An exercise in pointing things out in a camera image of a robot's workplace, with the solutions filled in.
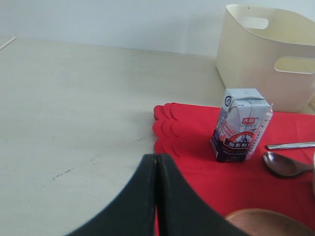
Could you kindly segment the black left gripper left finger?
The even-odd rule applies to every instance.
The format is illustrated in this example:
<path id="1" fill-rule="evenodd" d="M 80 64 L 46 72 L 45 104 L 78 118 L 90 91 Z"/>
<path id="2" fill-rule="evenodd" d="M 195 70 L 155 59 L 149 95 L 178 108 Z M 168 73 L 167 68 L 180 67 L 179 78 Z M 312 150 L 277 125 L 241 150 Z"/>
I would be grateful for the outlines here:
<path id="1" fill-rule="evenodd" d="M 122 191 L 70 236 L 152 236 L 155 222 L 156 155 L 145 154 Z"/>

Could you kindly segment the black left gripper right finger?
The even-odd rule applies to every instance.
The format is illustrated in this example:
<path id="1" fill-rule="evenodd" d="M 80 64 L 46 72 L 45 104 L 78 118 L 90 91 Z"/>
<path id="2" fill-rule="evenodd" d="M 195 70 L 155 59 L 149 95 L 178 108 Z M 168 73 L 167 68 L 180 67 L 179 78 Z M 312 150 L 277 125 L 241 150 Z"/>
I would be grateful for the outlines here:
<path id="1" fill-rule="evenodd" d="M 160 236 L 245 236 L 192 189 L 172 157 L 159 154 L 156 206 Z"/>

